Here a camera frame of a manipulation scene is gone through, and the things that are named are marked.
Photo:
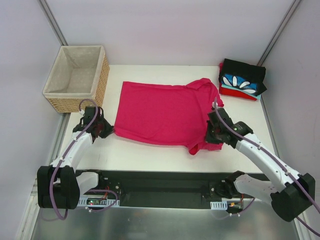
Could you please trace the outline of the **magenta pink t-shirt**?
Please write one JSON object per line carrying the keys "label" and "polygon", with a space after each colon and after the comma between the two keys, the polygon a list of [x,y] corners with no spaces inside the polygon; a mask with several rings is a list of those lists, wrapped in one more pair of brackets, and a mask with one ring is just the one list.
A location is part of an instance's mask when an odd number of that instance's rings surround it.
{"label": "magenta pink t-shirt", "polygon": [[208,113],[216,101],[224,105],[208,78],[186,85],[122,84],[115,134],[129,140],[160,146],[183,146],[190,155],[200,150],[219,151],[221,143],[207,143]]}

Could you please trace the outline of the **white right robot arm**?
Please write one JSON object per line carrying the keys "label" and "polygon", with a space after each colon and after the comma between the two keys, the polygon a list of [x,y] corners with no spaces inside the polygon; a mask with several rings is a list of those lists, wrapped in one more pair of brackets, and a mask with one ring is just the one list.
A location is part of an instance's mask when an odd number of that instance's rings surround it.
{"label": "white right robot arm", "polygon": [[222,107],[213,107],[208,114],[205,140],[227,144],[251,160],[267,177],[266,181],[236,171],[214,187],[215,193],[231,199],[239,194],[250,195],[269,205],[284,221],[291,222],[315,202],[315,179],[291,168],[258,139],[244,122],[234,123]]}

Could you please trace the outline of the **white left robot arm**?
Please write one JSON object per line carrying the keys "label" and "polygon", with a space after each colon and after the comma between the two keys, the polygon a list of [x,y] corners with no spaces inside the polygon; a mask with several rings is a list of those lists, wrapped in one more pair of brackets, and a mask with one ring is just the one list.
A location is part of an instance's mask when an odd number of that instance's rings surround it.
{"label": "white left robot arm", "polygon": [[37,195],[41,208],[73,210],[80,196],[87,191],[99,195],[106,183],[98,173],[86,171],[76,176],[84,153],[97,138],[105,139],[113,133],[113,126],[104,118],[101,107],[87,106],[79,123],[73,128],[71,139],[64,151],[47,166],[37,171]]}

